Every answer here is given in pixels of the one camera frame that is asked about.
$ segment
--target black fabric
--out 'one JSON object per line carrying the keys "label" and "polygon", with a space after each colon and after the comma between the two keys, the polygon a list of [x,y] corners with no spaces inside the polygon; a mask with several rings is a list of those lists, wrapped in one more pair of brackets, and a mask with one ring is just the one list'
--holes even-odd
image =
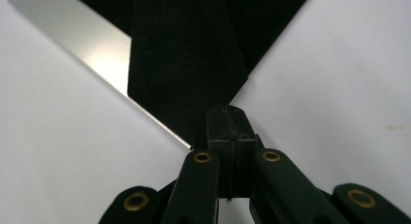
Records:
{"label": "black fabric", "polygon": [[187,143],[305,0],[81,0],[132,36],[129,96]]}

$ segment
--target brass grommet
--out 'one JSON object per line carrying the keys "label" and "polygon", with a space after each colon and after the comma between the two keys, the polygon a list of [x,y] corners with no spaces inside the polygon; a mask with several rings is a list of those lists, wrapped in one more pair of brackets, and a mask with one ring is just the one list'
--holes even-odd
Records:
{"label": "brass grommet", "polygon": [[270,162],[276,162],[281,159],[281,156],[272,151],[266,151],[263,153],[263,158]]}
{"label": "brass grommet", "polygon": [[148,204],[148,197],[143,192],[135,192],[124,200],[124,208],[128,211],[138,211]]}
{"label": "brass grommet", "polygon": [[211,160],[211,154],[207,152],[200,152],[194,155],[194,160],[199,163],[206,163]]}
{"label": "brass grommet", "polygon": [[[348,198],[350,198],[350,200],[354,204],[362,208],[374,208],[375,206],[377,206],[377,202],[375,201],[375,199],[368,193],[363,192],[362,190],[353,188],[353,189],[348,190],[347,195],[348,195]],[[360,200],[356,196],[364,197],[364,201]]]}

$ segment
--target white background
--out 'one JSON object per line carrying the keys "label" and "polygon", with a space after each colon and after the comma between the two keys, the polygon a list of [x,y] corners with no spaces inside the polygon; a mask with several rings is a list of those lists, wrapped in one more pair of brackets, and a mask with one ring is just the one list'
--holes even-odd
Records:
{"label": "white background", "polygon": [[[319,188],[411,215],[411,0],[309,0],[233,101]],[[97,223],[188,150],[0,0],[0,223]],[[246,201],[220,223],[251,223]]]}

